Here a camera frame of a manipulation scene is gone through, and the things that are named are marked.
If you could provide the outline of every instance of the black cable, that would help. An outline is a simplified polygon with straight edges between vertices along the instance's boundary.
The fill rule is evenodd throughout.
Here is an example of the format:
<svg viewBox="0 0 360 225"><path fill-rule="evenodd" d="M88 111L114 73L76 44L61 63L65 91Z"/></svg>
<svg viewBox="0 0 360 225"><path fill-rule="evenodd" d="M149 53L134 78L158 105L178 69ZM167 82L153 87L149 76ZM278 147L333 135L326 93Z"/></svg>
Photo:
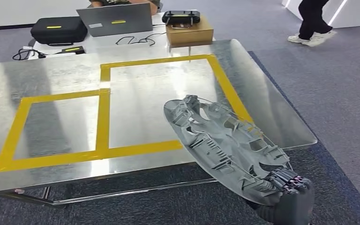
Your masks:
<svg viewBox="0 0 360 225"><path fill-rule="evenodd" d="M155 42L153 39L149 38L149 37L151 37L151 36L153 36L153 35L157 35L157 34L166 34L166 32L165 32L165 33L150 34L150 35L148 35L147 37L142 38L142 39L140 39L140 40L138 40L138 41L135 41L135 42L132 42L132 40L135 38L134 36L121 37L117 42L115 42L115 44L118 45L119 42L120 42L121 40L123 40L124 38L131 38L131 39L127 42L129 45L131 45L131 44L137 44L137 43L149 43L148 41L152 41L152 43L150 44L150 46L153 46L153 45L155 45L156 42Z"/></svg>
<svg viewBox="0 0 360 225"><path fill-rule="evenodd" d="M119 42L124 39L124 38L131 38L129 41L128 41L128 44L130 44L130 42L135 38L134 36L126 36L126 37L121 37L117 42L115 42L116 45L119 44Z"/></svg>
<svg viewBox="0 0 360 225"><path fill-rule="evenodd" d="M150 40L150 41L153 42L152 44L150 44L150 46L153 46L153 45L155 45L155 41L153 39L149 38L149 37L151 37L153 35L157 35L157 34L166 34L166 32L165 33L150 34L147 37L140 39L137 43L148 43L148 40Z"/></svg>
<svg viewBox="0 0 360 225"><path fill-rule="evenodd" d="M29 58L29 56L30 56L30 52L38 53L38 58L39 59L46 58L46 55L47 55L47 54L42 53L40 51L37 51L35 49L19 49L17 54L12 56L12 59L17 60L17 61L27 60Z"/></svg>

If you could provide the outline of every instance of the light strip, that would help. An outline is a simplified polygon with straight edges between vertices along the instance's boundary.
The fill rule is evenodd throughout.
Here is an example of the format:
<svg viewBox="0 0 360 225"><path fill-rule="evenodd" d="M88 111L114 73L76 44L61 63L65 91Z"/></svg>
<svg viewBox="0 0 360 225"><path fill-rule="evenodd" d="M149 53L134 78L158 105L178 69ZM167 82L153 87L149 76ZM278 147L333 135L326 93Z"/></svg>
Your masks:
<svg viewBox="0 0 360 225"><path fill-rule="evenodd" d="M288 8L289 3L291 3L291 0L288 0L288 2L287 2L286 5L285 5L285 8Z"/></svg>
<svg viewBox="0 0 360 225"><path fill-rule="evenodd" d="M337 9L337 11L335 12L335 14L333 15L332 19L329 21L328 25L330 26L333 21L336 19L336 17L338 16L338 14L340 13L341 9L343 8L343 6L345 5L345 3L348 0L343 0L342 4L339 6L339 8Z"/></svg>

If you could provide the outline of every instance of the yellow tape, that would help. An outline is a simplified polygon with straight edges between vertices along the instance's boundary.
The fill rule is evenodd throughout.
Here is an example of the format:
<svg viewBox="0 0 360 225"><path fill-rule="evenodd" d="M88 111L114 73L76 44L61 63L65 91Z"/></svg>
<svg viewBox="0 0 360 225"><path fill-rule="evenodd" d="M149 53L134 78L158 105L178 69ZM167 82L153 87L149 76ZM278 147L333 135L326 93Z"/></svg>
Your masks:
<svg viewBox="0 0 360 225"><path fill-rule="evenodd" d="M100 89L98 99L96 151L106 155L108 151L110 133L110 93L111 89Z"/></svg>
<svg viewBox="0 0 360 225"><path fill-rule="evenodd" d="M115 158L123 156L132 156L139 154L149 154L168 150L182 149L182 145L177 140L166 142L140 144L126 147L108 149L109 146L109 120L110 120L110 71L111 68L148 65L155 63L166 63L176 61L203 60L206 59L212 67L213 73L220 84L228 102L241 119L253 122L248 111L239 99L235 89L228 80L224 70L214 55L193 55L183 57L173 57L153 60L139 60L129 62L107 63L100 65L102 87L100 90L82 91L75 93L66 93L58 95L46 95L36 97L22 98L12 127L0 153L0 172L38 168L43 166L53 166L61 164L70 164L84 161L91 161L103 158ZM78 153L68 153L61 155L43 156L35 158L23 158L13 160L15 148L23 130L27 115L32 103L57 101L71 98L82 98L90 96L99 96L96 150Z"/></svg>
<svg viewBox="0 0 360 225"><path fill-rule="evenodd" d="M11 166L11 161L15 155L17 142L20 139L28 112L31 108L32 102L29 99L21 99L17 113L13 120L12 127L9 130L6 141L3 144L2 151L0 152L0 171L4 171Z"/></svg>
<svg viewBox="0 0 360 225"><path fill-rule="evenodd" d="M117 24L117 23L126 23L125 20L116 20L116 21L112 21L112 24Z"/></svg>
<svg viewBox="0 0 360 225"><path fill-rule="evenodd" d="M224 70L221 68L217 58L213 55L210 55L207 57L207 60L213 69L217 82L220 84L221 89L223 90L225 97L227 98L228 103L230 103L235 114L240 116L240 120L246 120L250 123L254 123L252 117L249 115L248 111L243 105L230 80L228 79Z"/></svg>
<svg viewBox="0 0 360 225"><path fill-rule="evenodd" d="M123 156L133 156L133 155L142 155L149 153L156 153L162 151L170 150L179 150L183 146L179 141L167 141L167 142L156 142L148 144L139 144L126 147L118 147L110 149L108 152L109 158L123 157Z"/></svg>
<svg viewBox="0 0 360 225"><path fill-rule="evenodd" d="M66 49L65 51L69 52L69 51L75 51L75 50L79 50L79 49L81 49L81 48L71 48L71 49Z"/></svg>

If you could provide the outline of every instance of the white desk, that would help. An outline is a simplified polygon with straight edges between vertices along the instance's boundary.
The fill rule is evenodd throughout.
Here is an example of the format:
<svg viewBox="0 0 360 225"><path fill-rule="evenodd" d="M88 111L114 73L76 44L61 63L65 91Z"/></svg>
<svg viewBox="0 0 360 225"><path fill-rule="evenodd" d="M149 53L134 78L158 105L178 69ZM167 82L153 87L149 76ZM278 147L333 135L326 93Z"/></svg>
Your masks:
<svg viewBox="0 0 360 225"><path fill-rule="evenodd" d="M157 26L154 26L152 31L147 32L138 32L138 33L129 33L129 34L119 34L119 35L111 35L111 36L103 36L103 37L92 37L89 33L86 35L86 38L82 42L74 43L72 46L83 46L86 53L95 53L100 49L107 49L107 48L116 48L119 47L118 45L127 45L126 48L138 48L138 47L149 47L149 44L143 43L143 44L134 44L134 45L128 45L128 41L130 38L124 38L121 40L118 45L115 43L121 39L122 37L126 36L134 36L135 38L132 40L132 42L138 41L142 38L146 38L148 35L156 34L156 33L165 33L166 28L162 23L162 16L164 13L157 13L156 15L152 16L152 24ZM155 41L154 46L168 46L168 40L166 37L166 34L156 34L150 39L153 39ZM71 46L49 46L44 45L39 42L36 42L33 46L33 48L37 51L40 51L45 54L55 54L58 52L61 52L64 48L70 48ZM38 57L36 55L30 56L29 60L37 59Z"/></svg>

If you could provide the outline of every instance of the person's leg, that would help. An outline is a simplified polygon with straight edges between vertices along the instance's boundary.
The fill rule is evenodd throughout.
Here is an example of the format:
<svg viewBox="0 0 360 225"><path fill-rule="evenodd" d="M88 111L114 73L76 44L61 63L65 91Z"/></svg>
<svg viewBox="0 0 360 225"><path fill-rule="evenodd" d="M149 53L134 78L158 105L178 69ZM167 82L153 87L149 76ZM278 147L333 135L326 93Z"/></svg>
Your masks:
<svg viewBox="0 0 360 225"><path fill-rule="evenodd" d="M313 7L314 1L316 0L303 0L299 5L299 12L301 17L303 18L303 22L301 23L299 30L299 38L304 40L309 40L314 34L314 16L315 16L315 8Z"/></svg>
<svg viewBox="0 0 360 225"><path fill-rule="evenodd" d="M299 30L299 38L303 40L310 40L310 38L314 35L314 30L309 22L303 20Z"/></svg>
<svg viewBox="0 0 360 225"><path fill-rule="evenodd" d="M320 34L326 34L326 33L328 33L329 31L331 31L333 29L333 27L329 26L322 18L322 8L323 8L323 6L321 6L320 10L316 12L317 13L317 15L316 15L317 20L315 21L315 24L314 24L314 31L317 32L317 33L320 33Z"/></svg>

